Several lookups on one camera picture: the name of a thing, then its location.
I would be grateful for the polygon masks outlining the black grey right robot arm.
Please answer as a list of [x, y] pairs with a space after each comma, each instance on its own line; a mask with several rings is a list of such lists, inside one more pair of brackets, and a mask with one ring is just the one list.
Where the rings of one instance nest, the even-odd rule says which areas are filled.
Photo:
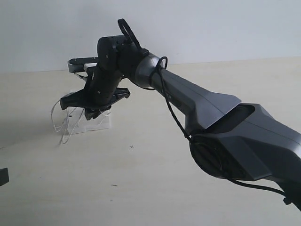
[[151, 54], [133, 38], [102, 37], [97, 57], [71, 59], [71, 73], [86, 72], [80, 91], [60, 100], [62, 109], [79, 107], [88, 120], [123, 98], [123, 78], [157, 91], [169, 108], [185, 116], [181, 126], [191, 155], [207, 174], [254, 187], [266, 179], [279, 185], [286, 204], [301, 204], [301, 135], [280, 123], [261, 105], [242, 103], [233, 95], [211, 92], [170, 71], [167, 60]]

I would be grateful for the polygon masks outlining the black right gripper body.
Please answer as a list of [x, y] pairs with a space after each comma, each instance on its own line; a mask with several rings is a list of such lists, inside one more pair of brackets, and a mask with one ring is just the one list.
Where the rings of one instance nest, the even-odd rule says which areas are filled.
[[87, 80], [83, 89], [60, 99], [60, 107], [84, 108], [91, 111], [107, 110], [123, 98], [129, 98], [127, 88], [118, 88], [122, 74], [119, 71], [107, 71], [99, 66], [86, 69]]

